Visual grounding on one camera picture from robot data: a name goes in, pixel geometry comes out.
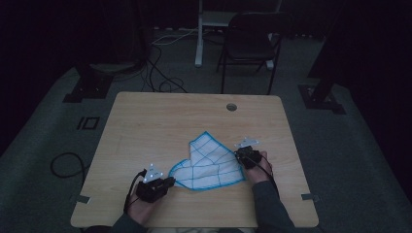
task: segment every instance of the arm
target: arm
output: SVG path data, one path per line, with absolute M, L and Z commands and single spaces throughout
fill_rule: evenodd
M 136 195 L 136 188 L 134 188 L 133 195 L 130 198 L 130 204 L 127 209 L 127 214 L 124 213 L 113 225 L 111 233 L 143 233 L 148 229 L 144 227 L 144 224 L 149 220 L 155 207 L 158 205 L 161 199 L 154 203 L 148 203 L 138 200 Z
M 261 155 L 267 158 L 265 151 Z M 271 165 L 264 158 L 259 165 L 271 174 Z M 295 232 L 293 222 L 267 175 L 258 166 L 245 172 L 253 184 L 258 232 Z

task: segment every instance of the table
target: table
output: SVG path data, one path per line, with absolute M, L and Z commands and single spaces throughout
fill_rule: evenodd
M 282 0 L 278 0 L 274 11 L 279 12 Z M 201 67 L 203 63 L 203 26 L 227 27 L 236 13 L 203 11 L 203 0 L 199 0 L 199 13 L 197 15 L 197 46 L 194 66 Z M 273 61 L 266 61 L 267 69 L 273 69 Z
M 226 105 L 237 106 L 229 111 Z M 282 101 L 266 95 L 121 92 L 110 112 L 81 195 L 73 226 L 113 225 L 134 176 L 153 163 L 167 174 L 189 158 L 189 141 L 208 131 L 231 150 L 248 136 L 259 140 L 274 166 L 281 200 L 297 227 L 318 224 Z M 256 227 L 251 185 L 208 191 L 171 187 L 148 227 Z

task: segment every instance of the person's right hand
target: person's right hand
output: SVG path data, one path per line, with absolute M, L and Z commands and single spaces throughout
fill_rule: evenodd
M 267 161 L 267 152 L 261 151 L 260 154 L 264 157 L 258 165 L 260 165 L 268 174 L 272 174 L 272 166 Z M 266 173 L 264 173 L 258 166 L 251 169 L 245 169 L 245 173 L 252 184 L 270 181 Z

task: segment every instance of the chair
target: chair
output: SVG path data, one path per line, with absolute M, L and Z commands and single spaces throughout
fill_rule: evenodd
M 282 39 L 291 32 L 292 16 L 287 13 L 239 13 L 229 22 L 224 35 L 224 44 L 217 72 L 223 66 L 221 94 L 224 90 L 226 65 L 259 64 L 273 60 L 273 69 L 267 94 L 270 94 Z M 272 33 L 275 40 L 269 39 Z

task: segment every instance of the blue cloth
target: blue cloth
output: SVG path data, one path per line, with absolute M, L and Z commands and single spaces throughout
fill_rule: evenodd
M 233 151 L 204 132 L 189 143 L 190 159 L 184 159 L 170 170 L 175 186 L 191 190 L 208 190 L 245 180 L 242 167 Z

